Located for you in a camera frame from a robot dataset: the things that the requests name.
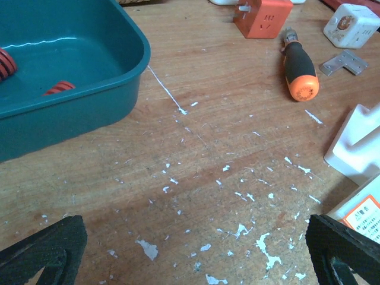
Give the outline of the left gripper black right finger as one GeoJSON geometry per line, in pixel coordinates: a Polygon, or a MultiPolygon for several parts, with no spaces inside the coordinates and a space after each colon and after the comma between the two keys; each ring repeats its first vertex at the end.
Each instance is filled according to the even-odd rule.
{"type": "Polygon", "coordinates": [[[379,284],[379,244],[327,215],[310,216],[306,244],[319,284],[379,284]]]}

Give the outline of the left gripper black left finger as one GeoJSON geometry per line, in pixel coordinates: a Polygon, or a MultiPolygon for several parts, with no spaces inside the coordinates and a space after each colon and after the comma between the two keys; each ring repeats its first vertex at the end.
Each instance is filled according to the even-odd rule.
{"type": "Polygon", "coordinates": [[[74,284],[87,244],[83,218],[68,216],[1,251],[1,284],[74,284]]]}

